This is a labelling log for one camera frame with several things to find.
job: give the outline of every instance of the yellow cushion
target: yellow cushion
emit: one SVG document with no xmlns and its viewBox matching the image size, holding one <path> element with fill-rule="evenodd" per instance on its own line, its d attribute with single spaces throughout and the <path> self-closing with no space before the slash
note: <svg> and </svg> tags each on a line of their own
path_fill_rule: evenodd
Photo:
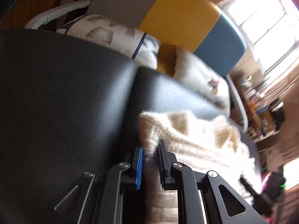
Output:
<svg viewBox="0 0 299 224">
<path fill-rule="evenodd" d="M 161 42 L 158 71 L 173 75 L 175 47 L 194 52 L 220 14 L 221 10 L 209 0 L 156 0 L 139 29 Z"/>
</svg>

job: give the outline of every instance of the metal screw head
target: metal screw head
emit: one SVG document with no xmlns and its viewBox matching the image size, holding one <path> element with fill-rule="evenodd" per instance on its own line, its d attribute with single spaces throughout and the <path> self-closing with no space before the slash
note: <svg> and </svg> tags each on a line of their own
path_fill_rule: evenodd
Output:
<svg viewBox="0 0 299 224">
<path fill-rule="evenodd" d="M 215 171 L 208 171 L 208 175 L 212 178 L 216 178 L 218 176 L 218 173 L 216 173 Z"/>
<path fill-rule="evenodd" d="M 93 176 L 93 172 L 92 172 L 92 171 L 86 171 L 86 172 L 84 173 L 84 176 L 85 176 L 86 178 L 90 178 L 90 177 Z"/>
<path fill-rule="evenodd" d="M 175 168 L 181 168 L 181 167 L 183 167 L 183 164 L 181 164 L 180 162 L 175 162 L 173 164 L 173 167 L 175 167 Z"/>
<path fill-rule="evenodd" d="M 127 167 L 129 167 L 129 164 L 128 164 L 127 162 L 121 162 L 121 163 L 119 164 L 119 166 L 120 166 L 121 168 L 127 168 Z"/>
</svg>

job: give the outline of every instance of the wooden furniture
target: wooden furniture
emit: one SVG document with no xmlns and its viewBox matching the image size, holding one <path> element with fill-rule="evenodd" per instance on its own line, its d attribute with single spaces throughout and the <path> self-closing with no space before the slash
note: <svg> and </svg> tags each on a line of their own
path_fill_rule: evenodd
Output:
<svg viewBox="0 0 299 224">
<path fill-rule="evenodd" d="M 236 88 L 240 94 L 248 117 L 249 127 L 247 133 L 253 138 L 254 142 L 261 141 L 262 139 L 265 139 L 273 135 L 275 133 L 275 124 L 269 109 L 266 109 L 264 112 L 258 114 L 255 111 L 255 109 L 251 106 L 251 101 L 248 99 L 248 96 L 244 92 L 242 87 L 239 84 L 237 84 Z M 241 124 L 240 118 L 235 113 L 231 114 L 231 118 L 238 124 Z M 261 132 L 263 119 L 265 119 L 268 122 L 266 136 L 263 136 Z"/>
</svg>

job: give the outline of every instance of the white plastic armrest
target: white plastic armrest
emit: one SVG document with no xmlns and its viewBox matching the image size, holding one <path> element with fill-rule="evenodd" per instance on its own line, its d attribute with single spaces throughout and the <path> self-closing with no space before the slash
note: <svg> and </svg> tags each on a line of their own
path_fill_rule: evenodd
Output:
<svg viewBox="0 0 299 224">
<path fill-rule="evenodd" d="M 52 8 L 48 11 L 45 11 L 33 19 L 31 19 L 25 26 L 25 29 L 38 29 L 42 24 L 47 24 L 48 22 L 61 17 L 64 14 L 67 14 L 70 11 L 87 7 L 90 4 L 90 0 L 81 0 L 76 2 L 67 3 L 55 8 Z"/>
<path fill-rule="evenodd" d="M 231 99 L 233 100 L 235 107 L 239 110 L 239 112 L 241 114 L 240 116 L 243 120 L 243 131 L 246 132 L 247 128 L 248 128 L 248 118 L 247 118 L 247 114 L 246 114 L 244 105 L 243 105 L 240 95 L 239 95 L 239 93 L 229 75 L 226 76 L 226 80 L 228 82 L 229 93 L 231 95 Z"/>
</svg>

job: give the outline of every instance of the black leather chair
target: black leather chair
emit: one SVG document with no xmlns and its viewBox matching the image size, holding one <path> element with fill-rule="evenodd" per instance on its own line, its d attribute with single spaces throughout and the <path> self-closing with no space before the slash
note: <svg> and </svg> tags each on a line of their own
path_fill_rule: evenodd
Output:
<svg viewBox="0 0 299 224">
<path fill-rule="evenodd" d="M 70 36 L 0 30 L 0 60 L 1 223 L 37 223 L 86 170 L 101 181 L 134 151 L 142 111 L 220 114 L 167 75 Z M 260 177 L 257 149 L 241 136 Z"/>
</svg>

